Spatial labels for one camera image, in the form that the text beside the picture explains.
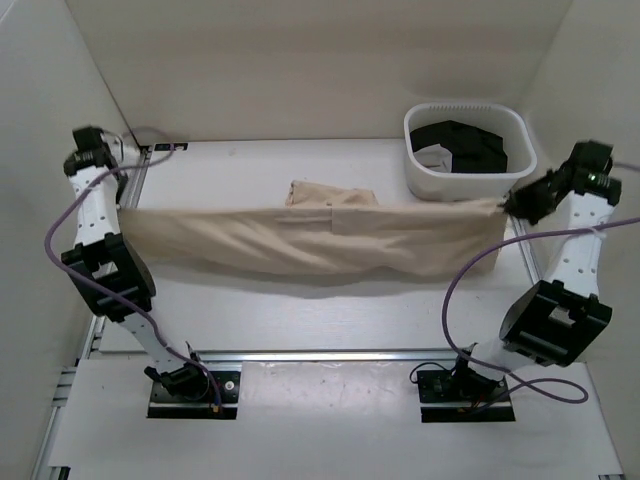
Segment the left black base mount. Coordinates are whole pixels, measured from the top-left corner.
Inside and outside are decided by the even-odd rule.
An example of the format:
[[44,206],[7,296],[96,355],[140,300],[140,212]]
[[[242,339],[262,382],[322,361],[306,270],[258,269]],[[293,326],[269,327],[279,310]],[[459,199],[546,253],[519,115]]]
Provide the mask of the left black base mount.
[[171,374],[159,374],[148,366],[152,381],[147,417],[171,420],[235,420],[241,388],[241,371],[204,372],[186,364]]

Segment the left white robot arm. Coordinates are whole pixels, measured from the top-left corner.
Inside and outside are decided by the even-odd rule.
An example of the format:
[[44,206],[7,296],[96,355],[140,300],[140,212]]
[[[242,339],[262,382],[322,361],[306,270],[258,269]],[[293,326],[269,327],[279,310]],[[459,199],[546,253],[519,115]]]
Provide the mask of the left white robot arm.
[[63,169],[79,201],[76,237],[60,261],[91,312],[123,327],[151,357],[145,374],[173,396],[198,400],[208,393],[210,377],[198,357],[176,351],[151,318],[154,280],[121,232],[125,152],[123,145],[109,146],[108,135],[94,126],[73,131],[76,150]]

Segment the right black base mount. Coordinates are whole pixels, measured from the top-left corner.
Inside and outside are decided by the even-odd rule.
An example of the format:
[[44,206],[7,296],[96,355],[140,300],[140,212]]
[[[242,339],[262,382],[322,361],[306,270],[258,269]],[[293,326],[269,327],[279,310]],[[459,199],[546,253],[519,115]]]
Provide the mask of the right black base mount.
[[434,361],[420,363],[409,373],[409,381],[418,389],[423,424],[516,420],[505,379],[487,380],[465,362],[452,368]]

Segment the black trousers in basket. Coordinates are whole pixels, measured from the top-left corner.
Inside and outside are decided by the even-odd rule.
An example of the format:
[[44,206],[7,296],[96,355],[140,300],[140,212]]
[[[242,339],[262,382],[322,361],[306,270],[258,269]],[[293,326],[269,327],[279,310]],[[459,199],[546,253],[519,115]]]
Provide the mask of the black trousers in basket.
[[503,174],[508,156],[501,136],[481,128],[446,120],[411,130],[411,150],[416,153],[439,145],[451,154],[450,172],[455,174]]

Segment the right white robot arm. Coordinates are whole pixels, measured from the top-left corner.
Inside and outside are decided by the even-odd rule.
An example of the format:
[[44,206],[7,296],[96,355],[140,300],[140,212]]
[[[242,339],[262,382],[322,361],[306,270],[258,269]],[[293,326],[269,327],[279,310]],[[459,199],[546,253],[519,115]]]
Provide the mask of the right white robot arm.
[[509,215],[532,225],[554,212],[584,234],[564,238],[543,278],[507,311],[497,338],[465,349],[449,375],[460,399],[491,394],[506,372],[525,366],[570,365],[609,324],[611,307],[599,300],[597,268],[606,223],[621,197],[610,177],[612,146],[589,140],[574,145],[557,170],[512,192]]

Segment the white front cover plate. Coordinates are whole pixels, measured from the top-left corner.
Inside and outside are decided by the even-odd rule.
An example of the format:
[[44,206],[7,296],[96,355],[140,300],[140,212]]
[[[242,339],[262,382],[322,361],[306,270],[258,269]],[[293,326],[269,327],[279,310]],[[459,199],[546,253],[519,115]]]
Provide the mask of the white front cover plate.
[[595,479],[622,468],[595,400],[529,391],[506,423],[425,424],[405,363],[244,365],[233,420],[147,415],[136,359],[78,368],[50,461],[74,479]]

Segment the beige trousers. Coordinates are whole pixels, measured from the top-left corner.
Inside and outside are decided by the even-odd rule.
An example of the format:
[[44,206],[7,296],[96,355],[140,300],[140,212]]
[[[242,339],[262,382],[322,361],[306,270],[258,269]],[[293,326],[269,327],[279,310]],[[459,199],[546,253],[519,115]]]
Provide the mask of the beige trousers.
[[294,181],[279,207],[122,209],[118,220],[149,262],[280,276],[389,269],[443,278],[503,240],[508,216],[495,198],[383,205],[371,190]]

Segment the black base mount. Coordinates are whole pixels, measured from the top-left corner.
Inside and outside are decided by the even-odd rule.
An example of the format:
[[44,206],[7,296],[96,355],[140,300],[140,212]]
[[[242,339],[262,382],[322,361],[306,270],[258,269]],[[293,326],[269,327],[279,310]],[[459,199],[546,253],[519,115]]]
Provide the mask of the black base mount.
[[505,379],[487,380],[465,362],[452,368],[434,361],[420,363],[409,373],[409,381],[418,389],[423,424],[516,420]]
[[152,381],[147,417],[171,420],[235,420],[241,388],[241,371],[204,372],[186,364],[171,374],[159,374],[148,366]]

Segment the white plastic basket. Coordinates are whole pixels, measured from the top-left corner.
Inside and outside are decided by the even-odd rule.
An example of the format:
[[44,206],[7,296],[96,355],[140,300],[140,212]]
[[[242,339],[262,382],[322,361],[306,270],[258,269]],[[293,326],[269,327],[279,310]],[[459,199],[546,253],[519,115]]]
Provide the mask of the white plastic basket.
[[424,103],[403,128],[405,179],[423,200],[501,197],[537,167],[524,120],[499,104]]

